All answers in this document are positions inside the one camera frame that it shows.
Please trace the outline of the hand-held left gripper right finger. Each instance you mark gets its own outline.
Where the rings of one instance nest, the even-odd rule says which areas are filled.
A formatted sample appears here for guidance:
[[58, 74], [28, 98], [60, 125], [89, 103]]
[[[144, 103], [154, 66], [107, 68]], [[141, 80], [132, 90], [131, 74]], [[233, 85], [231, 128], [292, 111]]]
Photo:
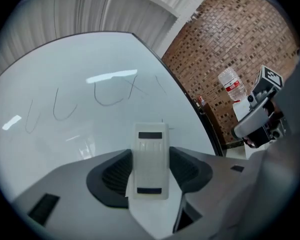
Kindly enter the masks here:
[[171, 147], [182, 191], [171, 239], [235, 239], [257, 180], [257, 164]]

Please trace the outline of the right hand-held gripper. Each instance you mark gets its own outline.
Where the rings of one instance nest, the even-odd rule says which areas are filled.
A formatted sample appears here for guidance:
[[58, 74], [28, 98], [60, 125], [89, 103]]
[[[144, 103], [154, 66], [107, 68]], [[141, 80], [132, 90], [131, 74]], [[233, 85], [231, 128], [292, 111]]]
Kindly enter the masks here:
[[247, 96], [249, 112], [231, 130], [236, 139], [248, 137], [246, 144], [251, 148], [259, 148], [289, 132], [285, 116], [268, 98], [273, 98], [283, 86], [281, 75], [265, 65], [260, 67]]

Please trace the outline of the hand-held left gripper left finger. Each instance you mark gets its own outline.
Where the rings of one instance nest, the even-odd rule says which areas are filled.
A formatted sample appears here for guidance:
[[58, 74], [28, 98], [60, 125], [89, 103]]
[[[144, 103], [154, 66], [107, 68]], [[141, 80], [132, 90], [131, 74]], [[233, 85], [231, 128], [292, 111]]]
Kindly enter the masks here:
[[44, 240], [155, 240], [129, 211], [129, 149], [62, 165], [13, 207]]

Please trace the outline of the white whiteboard eraser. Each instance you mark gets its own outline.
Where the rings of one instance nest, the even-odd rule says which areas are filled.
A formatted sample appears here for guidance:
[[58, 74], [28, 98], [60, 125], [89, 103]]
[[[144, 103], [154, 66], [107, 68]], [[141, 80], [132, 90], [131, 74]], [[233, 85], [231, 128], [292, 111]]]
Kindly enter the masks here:
[[139, 200], [166, 200], [170, 184], [168, 124], [136, 123], [131, 143], [132, 171], [126, 196]]

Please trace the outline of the white whiteboard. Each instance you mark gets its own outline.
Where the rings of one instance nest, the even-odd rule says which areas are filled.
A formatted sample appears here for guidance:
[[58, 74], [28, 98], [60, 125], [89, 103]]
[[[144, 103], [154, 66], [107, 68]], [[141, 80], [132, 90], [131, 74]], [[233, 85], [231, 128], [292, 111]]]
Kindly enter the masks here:
[[0, 76], [0, 188], [9, 202], [65, 164], [130, 148], [135, 123], [214, 155], [192, 99], [135, 35], [92, 32], [34, 49]]

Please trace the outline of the clear water bottle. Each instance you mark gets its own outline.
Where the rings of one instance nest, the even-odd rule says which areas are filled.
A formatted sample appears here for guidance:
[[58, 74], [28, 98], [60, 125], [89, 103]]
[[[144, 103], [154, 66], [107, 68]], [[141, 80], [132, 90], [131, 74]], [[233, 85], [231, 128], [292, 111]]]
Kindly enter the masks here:
[[243, 101], [247, 97], [246, 87], [232, 67], [223, 70], [218, 75], [218, 80], [234, 102]]

